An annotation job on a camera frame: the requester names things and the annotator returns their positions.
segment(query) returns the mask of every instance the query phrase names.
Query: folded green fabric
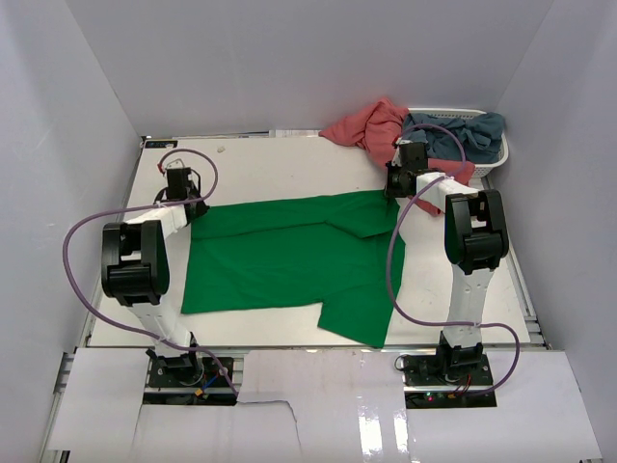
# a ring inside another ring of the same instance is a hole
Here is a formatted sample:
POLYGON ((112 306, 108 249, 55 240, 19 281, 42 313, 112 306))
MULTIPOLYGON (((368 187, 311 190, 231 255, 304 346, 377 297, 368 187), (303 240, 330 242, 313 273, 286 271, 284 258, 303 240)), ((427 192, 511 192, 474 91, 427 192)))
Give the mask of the folded green fabric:
MULTIPOLYGON (((212 207, 191 226, 182 313, 322 302, 320 328, 382 347, 392 314, 386 253, 397 214, 397 202, 382 191, 212 207)), ((396 293, 404 256, 399 237, 396 293)))

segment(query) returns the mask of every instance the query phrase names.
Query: table surface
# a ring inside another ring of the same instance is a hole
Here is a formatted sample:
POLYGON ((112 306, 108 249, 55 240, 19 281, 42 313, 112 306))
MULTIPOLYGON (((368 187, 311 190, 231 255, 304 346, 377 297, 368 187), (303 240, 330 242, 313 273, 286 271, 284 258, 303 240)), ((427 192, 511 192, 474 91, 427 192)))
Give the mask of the table surface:
MULTIPOLYGON (((339 147, 322 138, 181 139, 179 148, 200 150, 219 169, 219 184, 210 205, 335 195, 382 189, 385 174, 356 148, 339 147)), ((132 186, 129 206, 151 204, 166 186, 156 164, 169 149, 143 150, 132 186)), ((179 155, 187 166, 201 174, 202 191, 207 191, 213 174, 209 164, 190 154, 179 155)), ((399 200, 404 205, 408 200, 399 200)), ((125 219, 138 214, 130 214, 125 219)), ((190 249, 190 227, 170 236, 167 253, 171 271, 168 296, 180 310, 190 249)), ((401 234, 405 240, 403 284, 398 302, 408 314, 423 320, 446 320, 452 286, 452 270, 443 248, 443 218, 432 217, 414 207, 401 234)), ((523 319, 523 304, 506 259, 489 285, 484 322, 509 324, 529 342, 523 319)), ((135 315, 115 299, 103 296, 99 309, 122 323, 141 327, 135 315)), ((212 347, 354 346, 356 342, 317 328, 321 304, 284 309, 181 315, 180 321, 198 342, 212 347)), ((386 346, 435 344, 440 328, 417 326, 397 312, 390 321, 386 346)), ((502 329, 485 329, 485 343, 512 343, 502 329)), ((125 332, 98 320, 90 346, 148 346, 149 338, 125 332)))

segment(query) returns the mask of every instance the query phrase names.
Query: wall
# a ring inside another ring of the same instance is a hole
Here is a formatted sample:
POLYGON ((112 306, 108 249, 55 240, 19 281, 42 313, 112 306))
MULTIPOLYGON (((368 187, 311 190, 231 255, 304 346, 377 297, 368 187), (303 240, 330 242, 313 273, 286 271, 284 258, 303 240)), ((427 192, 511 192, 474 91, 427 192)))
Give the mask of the wall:
POLYGON ((141 135, 322 127, 382 95, 492 109, 550 1, 67 0, 141 135))
MULTIPOLYGON (((86 313, 62 270, 62 239, 121 203, 139 138, 64 0, 0 0, 0 101, 0 460, 30 462, 86 313)), ((99 233, 72 246, 88 295, 99 233)))
POLYGON ((615 24, 612 0, 555 0, 497 107, 512 151, 495 178, 541 326, 566 349, 608 462, 617 461, 615 24))

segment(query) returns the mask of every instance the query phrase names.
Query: laundry basket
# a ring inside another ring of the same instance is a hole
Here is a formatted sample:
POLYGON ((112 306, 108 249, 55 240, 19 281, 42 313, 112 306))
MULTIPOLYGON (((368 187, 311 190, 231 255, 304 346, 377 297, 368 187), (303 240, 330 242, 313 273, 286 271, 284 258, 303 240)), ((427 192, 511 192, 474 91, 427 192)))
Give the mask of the laundry basket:
MULTIPOLYGON (((409 108, 410 113, 424 113, 438 118, 461 118, 473 119, 481 114, 486 114, 484 111, 475 109, 449 109, 449 108, 409 108)), ((501 134, 501 149, 499 150, 498 162, 493 164, 476 164, 473 171, 473 178, 485 177, 492 169, 499 167, 508 158, 508 142, 505 140, 505 134, 501 134)))

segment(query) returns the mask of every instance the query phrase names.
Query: blue wire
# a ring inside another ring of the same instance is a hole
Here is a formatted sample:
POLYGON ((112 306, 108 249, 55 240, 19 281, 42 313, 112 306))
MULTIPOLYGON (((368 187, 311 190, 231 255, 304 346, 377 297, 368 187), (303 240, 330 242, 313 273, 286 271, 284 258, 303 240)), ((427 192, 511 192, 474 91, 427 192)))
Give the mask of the blue wire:
POLYGON ((217 378, 218 378, 218 376, 216 376, 216 375, 215 375, 215 376, 213 376, 212 378, 210 378, 210 380, 209 380, 207 383, 205 383, 205 384, 203 385, 203 387, 201 388, 201 390, 205 392, 205 390, 206 390, 206 389, 208 389, 208 388, 210 387, 210 385, 211 385, 214 381, 216 381, 216 380, 217 380, 217 378))

